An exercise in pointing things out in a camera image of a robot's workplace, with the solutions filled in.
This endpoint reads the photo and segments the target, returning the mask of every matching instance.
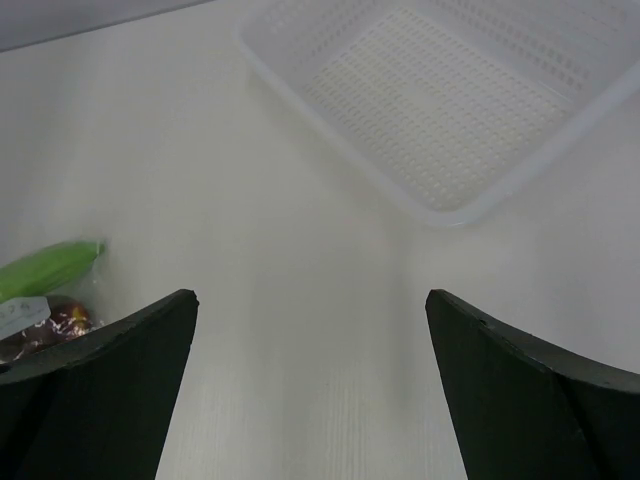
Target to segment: gray wall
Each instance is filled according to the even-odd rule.
[[[0,0],[0,51],[207,0]]]

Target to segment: white sticker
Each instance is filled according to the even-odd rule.
[[[0,340],[51,316],[45,297],[14,298],[0,305]]]

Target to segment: white table surface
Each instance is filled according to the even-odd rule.
[[[464,478],[432,288],[640,371],[640,96],[481,223],[434,230],[251,73],[248,5],[0,55],[0,260],[105,235],[118,311],[202,303],[158,479]]]

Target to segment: plastic bag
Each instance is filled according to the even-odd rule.
[[[102,322],[91,307],[102,241],[52,245],[0,268],[0,362],[81,337]]]

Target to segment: green cucumber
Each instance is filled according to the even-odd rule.
[[[64,242],[0,268],[0,303],[40,297],[84,275],[105,250],[102,242]]]

